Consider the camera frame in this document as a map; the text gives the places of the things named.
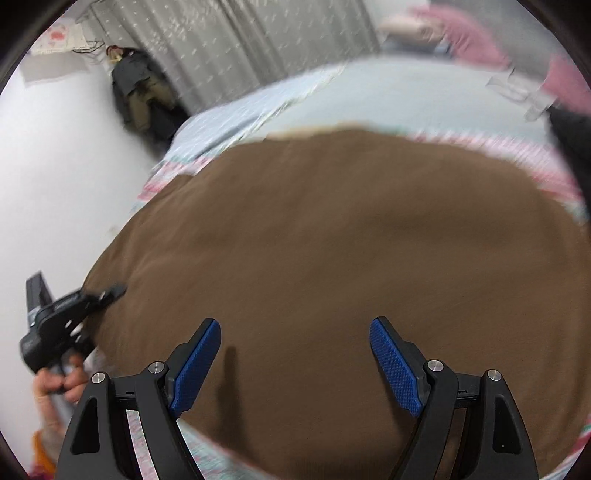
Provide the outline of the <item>person's left hand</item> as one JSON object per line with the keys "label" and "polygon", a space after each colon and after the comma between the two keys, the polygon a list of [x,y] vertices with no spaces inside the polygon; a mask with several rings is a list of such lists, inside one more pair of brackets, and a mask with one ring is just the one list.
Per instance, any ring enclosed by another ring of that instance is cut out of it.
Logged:
{"label": "person's left hand", "polygon": [[43,368],[33,380],[33,396],[41,418],[42,439],[52,446],[63,441],[67,429],[53,398],[58,396],[70,405],[76,405],[88,383],[83,357],[73,354],[69,358],[69,364],[71,371],[67,375],[52,373]]}

